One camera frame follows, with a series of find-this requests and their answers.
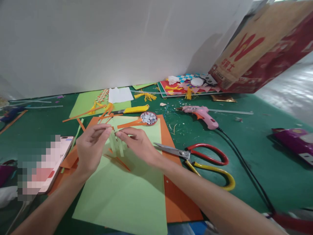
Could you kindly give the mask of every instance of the yellow scissors handle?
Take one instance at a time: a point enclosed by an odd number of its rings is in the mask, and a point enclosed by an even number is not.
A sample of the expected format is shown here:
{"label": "yellow scissors handle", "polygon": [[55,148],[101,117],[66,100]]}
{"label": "yellow scissors handle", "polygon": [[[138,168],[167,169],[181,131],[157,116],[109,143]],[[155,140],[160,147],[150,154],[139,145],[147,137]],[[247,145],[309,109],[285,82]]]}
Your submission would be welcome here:
{"label": "yellow scissors handle", "polygon": [[211,170],[211,171],[215,171],[218,173],[221,173],[223,175],[225,175],[227,177],[227,179],[229,180],[229,184],[221,187],[222,189],[225,189],[226,191],[231,191],[235,188],[236,182],[234,177],[232,177],[232,175],[230,173],[228,173],[227,171],[224,171],[220,168],[214,167],[214,166],[208,166],[208,165],[201,165],[199,163],[193,162],[192,164],[189,162],[188,166],[192,169],[193,172],[195,172],[196,174],[199,175],[199,173],[196,171],[196,169],[194,168],[194,166],[202,168],[202,169],[206,169],[206,170]]}
{"label": "yellow scissors handle", "polygon": [[191,164],[191,162],[189,160],[186,160],[185,163],[189,166],[189,168],[196,173],[198,176],[202,177],[199,172],[197,172],[197,170],[193,167],[193,165]]}

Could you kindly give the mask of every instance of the glue gun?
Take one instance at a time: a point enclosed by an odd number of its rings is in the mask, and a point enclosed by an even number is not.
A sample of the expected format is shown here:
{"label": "glue gun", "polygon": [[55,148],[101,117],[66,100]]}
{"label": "glue gun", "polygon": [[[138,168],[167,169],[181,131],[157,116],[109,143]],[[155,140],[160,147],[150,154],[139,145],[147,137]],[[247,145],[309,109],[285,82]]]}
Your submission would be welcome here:
{"label": "glue gun", "polygon": [[193,113],[197,116],[197,119],[203,119],[203,121],[208,125],[210,130],[215,130],[218,128],[218,123],[208,115],[209,109],[204,106],[183,106],[180,109],[185,113]]}

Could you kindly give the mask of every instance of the left hand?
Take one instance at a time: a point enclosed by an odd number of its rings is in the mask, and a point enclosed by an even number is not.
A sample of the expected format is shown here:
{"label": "left hand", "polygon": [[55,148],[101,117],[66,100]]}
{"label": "left hand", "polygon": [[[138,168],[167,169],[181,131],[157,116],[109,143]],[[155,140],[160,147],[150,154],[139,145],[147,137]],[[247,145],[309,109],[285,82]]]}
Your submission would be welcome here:
{"label": "left hand", "polygon": [[88,179],[97,169],[103,147],[112,131],[110,124],[97,124],[86,129],[76,140],[79,163],[77,172]]}

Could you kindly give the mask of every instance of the white backdrop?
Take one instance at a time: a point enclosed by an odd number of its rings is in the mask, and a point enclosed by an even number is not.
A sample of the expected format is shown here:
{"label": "white backdrop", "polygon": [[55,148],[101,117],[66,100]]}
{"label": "white backdrop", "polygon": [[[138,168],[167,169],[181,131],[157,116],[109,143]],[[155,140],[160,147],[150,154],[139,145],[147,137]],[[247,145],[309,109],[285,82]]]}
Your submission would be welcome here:
{"label": "white backdrop", "polygon": [[252,0],[0,0],[0,95],[206,73]]}

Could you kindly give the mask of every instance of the scissors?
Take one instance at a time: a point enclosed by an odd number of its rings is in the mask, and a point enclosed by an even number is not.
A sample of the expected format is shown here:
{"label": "scissors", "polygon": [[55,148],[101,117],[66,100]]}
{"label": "scissors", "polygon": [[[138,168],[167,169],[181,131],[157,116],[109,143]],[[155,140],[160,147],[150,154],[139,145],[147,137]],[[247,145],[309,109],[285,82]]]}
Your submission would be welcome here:
{"label": "scissors", "polygon": [[[194,166],[198,167],[198,168],[206,169],[206,170],[215,171],[215,172],[218,172],[220,174],[225,175],[226,178],[229,181],[229,184],[224,186],[224,187],[221,187],[222,189],[225,189],[226,191],[231,191],[231,190],[233,190],[235,188],[235,185],[236,185],[235,179],[227,171],[222,170],[222,169],[217,168],[217,167],[214,167],[214,166],[201,165],[201,164],[199,164],[197,162],[193,162],[193,163],[190,162],[190,155],[194,154],[194,155],[203,157],[206,160],[214,162],[215,164],[227,165],[228,162],[229,162],[227,156],[221,150],[219,150],[218,148],[216,148],[216,147],[214,147],[212,145],[209,145],[209,144],[199,143],[199,144],[194,144],[194,145],[191,145],[191,146],[187,147],[186,148],[187,151],[184,151],[184,150],[179,150],[179,149],[176,149],[176,148],[172,148],[170,146],[162,145],[162,144],[159,144],[159,143],[154,143],[154,144],[157,145],[157,146],[155,146],[155,148],[157,148],[157,149],[163,150],[165,152],[168,152],[168,153],[171,153],[171,154],[174,154],[174,155],[177,155],[177,156],[183,158],[185,160],[185,163],[189,166],[189,168],[194,173],[196,173],[198,176],[201,177],[201,175],[194,168]],[[200,153],[198,151],[193,150],[194,148],[197,148],[197,147],[206,147],[208,149],[214,150],[215,152],[217,152],[220,155],[220,157],[222,158],[222,161],[221,162],[217,161],[217,160],[215,160],[215,159],[213,159],[213,158],[211,158],[209,156],[204,155],[203,153]]]}

